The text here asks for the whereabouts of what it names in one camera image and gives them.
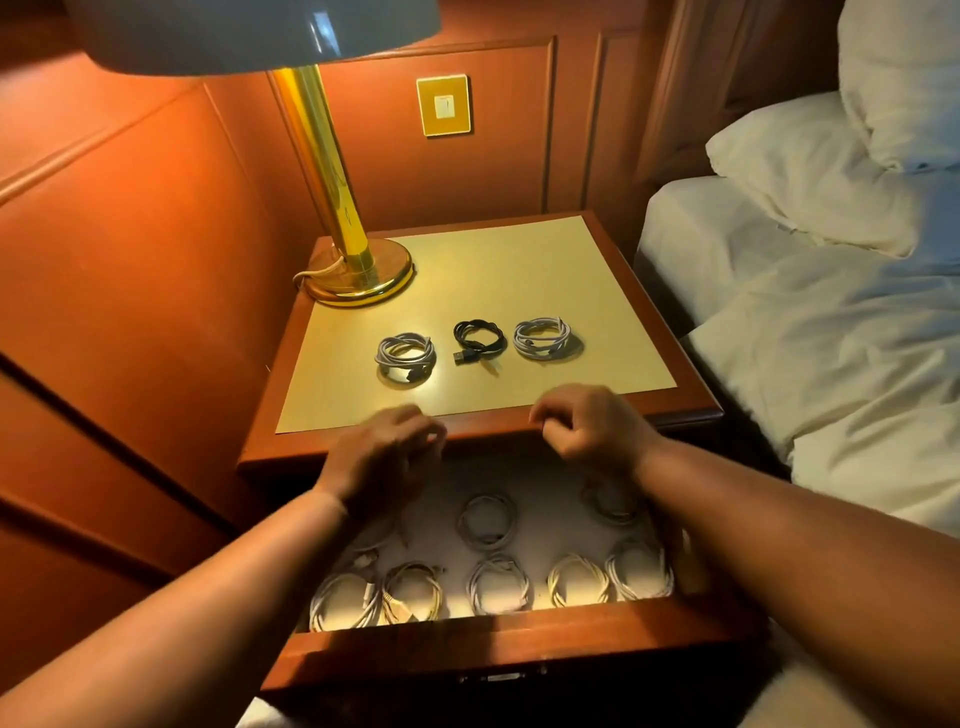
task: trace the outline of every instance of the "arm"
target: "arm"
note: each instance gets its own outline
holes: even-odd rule
[[[563,457],[629,476],[825,666],[960,725],[960,543],[667,440],[607,389],[560,387],[531,420]]]
[[[232,728],[364,522],[412,497],[444,429],[413,406],[347,434],[317,486],[0,698],[20,728]]]

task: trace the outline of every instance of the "white lamp shade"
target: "white lamp shade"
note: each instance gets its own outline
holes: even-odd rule
[[[440,30],[437,0],[65,0],[105,68],[206,76],[356,58]]]

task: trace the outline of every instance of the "person's left hand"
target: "person's left hand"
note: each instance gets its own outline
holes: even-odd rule
[[[377,412],[330,449],[316,488],[367,523],[401,508],[440,464],[446,428],[415,404]]]

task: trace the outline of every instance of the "brass lamp base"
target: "brass lamp base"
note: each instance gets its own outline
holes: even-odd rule
[[[347,261],[322,276],[305,278],[303,290],[320,303],[335,306],[361,306],[380,303],[402,291],[414,276],[414,262],[409,251],[395,240],[369,238],[373,266],[356,273]],[[310,261],[310,270],[330,268],[340,256],[329,249]]]

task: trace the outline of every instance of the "white pillow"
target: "white pillow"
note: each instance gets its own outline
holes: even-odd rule
[[[960,163],[960,2],[847,0],[840,91],[879,164],[902,172]]]
[[[960,175],[881,167],[836,92],[754,111],[711,139],[707,153],[713,171],[772,218],[821,243],[960,259]]]

